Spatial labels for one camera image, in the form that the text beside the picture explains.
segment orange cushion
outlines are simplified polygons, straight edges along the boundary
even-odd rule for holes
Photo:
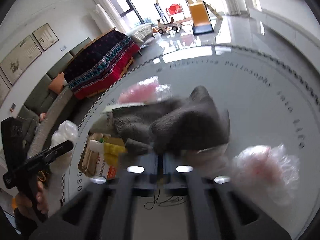
[[[56,76],[54,80],[52,80],[48,88],[58,95],[63,90],[63,81],[64,81],[64,73],[62,72],[58,74],[58,76]]]

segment red seat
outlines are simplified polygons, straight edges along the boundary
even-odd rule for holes
[[[169,16],[182,12],[180,5],[174,3],[169,8],[166,9],[166,12]]]

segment framed picture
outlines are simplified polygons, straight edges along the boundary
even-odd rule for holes
[[[9,87],[4,82],[3,78],[0,76],[0,106],[2,106],[2,103],[8,95],[9,91]]]
[[[5,57],[0,67],[13,85],[41,54],[42,52],[29,35]]]
[[[33,35],[44,51],[46,51],[59,40],[48,23],[34,31]]]

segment transparent plastic bag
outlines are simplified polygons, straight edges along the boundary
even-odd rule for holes
[[[299,158],[286,155],[283,144],[251,146],[233,158],[232,179],[238,185],[264,185],[276,204],[288,205],[298,189],[299,166]]]
[[[160,85],[157,76],[140,81],[123,90],[118,104],[158,102],[172,97],[170,85]]]
[[[76,144],[78,139],[78,126],[73,122],[66,120],[59,125],[57,131],[51,137],[51,146],[55,147],[60,143],[67,140],[72,141],[73,145]],[[52,173],[62,174],[70,165],[72,151],[65,153],[64,155],[58,157],[53,163],[50,164],[50,169]]]

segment gray towel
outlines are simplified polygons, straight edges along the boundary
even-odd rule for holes
[[[133,141],[145,144],[144,149],[154,142],[155,152],[162,154],[181,149],[203,150],[229,141],[228,111],[220,116],[203,86],[196,87],[185,99],[171,98],[146,106],[117,108],[112,112],[115,128],[128,148]]]

